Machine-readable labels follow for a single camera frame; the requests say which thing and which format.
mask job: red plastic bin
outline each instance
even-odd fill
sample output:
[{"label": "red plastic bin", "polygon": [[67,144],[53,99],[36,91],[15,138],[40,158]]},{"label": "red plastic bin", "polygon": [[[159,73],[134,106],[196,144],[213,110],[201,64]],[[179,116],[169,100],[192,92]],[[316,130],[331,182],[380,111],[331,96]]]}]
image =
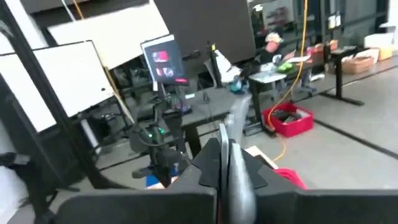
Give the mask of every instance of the red plastic bin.
[{"label": "red plastic bin", "polygon": [[[296,112],[297,109],[305,113],[308,113],[309,116],[303,117],[301,119],[286,124],[283,123],[281,120],[271,116],[271,123],[274,125],[275,130],[287,138],[298,135],[313,128],[313,113],[311,113],[310,111],[298,107],[292,103],[282,103],[281,105],[275,108],[275,110],[286,110],[291,112]],[[270,111],[271,109],[264,110],[262,112],[262,116],[264,118],[264,124],[267,124],[268,114]]]}]

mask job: gray floor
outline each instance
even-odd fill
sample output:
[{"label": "gray floor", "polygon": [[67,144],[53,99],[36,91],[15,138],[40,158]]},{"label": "gray floor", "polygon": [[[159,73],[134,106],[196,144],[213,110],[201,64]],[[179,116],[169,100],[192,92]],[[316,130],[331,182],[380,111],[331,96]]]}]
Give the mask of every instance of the gray floor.
[{"label": "gray floor", "polygon": [[[381,62],[373,70],[384,70],[393,65],[398,65],[397,58]],[[398,152],[394,144],[398,129],[398,122],[394,120],[394,115],[398,113],[398,90],[394,88],[394,85],[398,85],[398,77],[395,76],[395,72],[398,70],[380,73],[344,87],[346,96],[366,103],[362,108],[329,100],[323,96],[316,96],[299,104],[314,111],[318,119]],[[347,75],[344,77],[344,83],[370,74],[372,73]],[[329,90],[335,85],[335,76],[327,75],[323,81],[314,85],[319,91]],[[265,102],[263,107],[267,108],[269,104]],[[215,126],[213,123],[201,126],[198,132],[204,133]],[[211,137],[211,134],[201,137],[201,143],[204,144]],[[287,150],[285,156],[277,161],[278,166],[296,170],[310,189],[398,188],[398,180],[391,178],[398,169],[398,161],[327,128],[315,124],[312,130],[285,139],[285,142]],[[250,146],[257,146],[270,158],[276,157],[282,150],[282,145],[277,139],[270,139],[263,133],[244,138],[242,147]],[[111,152],[100,158],[97,163],[99,168],[134,156],[128,142],[118,142],[112,149],[107,150]],[[143,157],[104,170],[102,174],[120,184],[143,189],[145,180],[131,178],[131,172],[146,166],[148,161],[147,157]],[[82,193],[93,190],[86,179],[75,186],[81,188]],[[60,204],[72,195],[70,192],[60,192],[51,209],[57,211]],[[17,212],[9,224],[32,221],[31,207],[26,206]]]}]

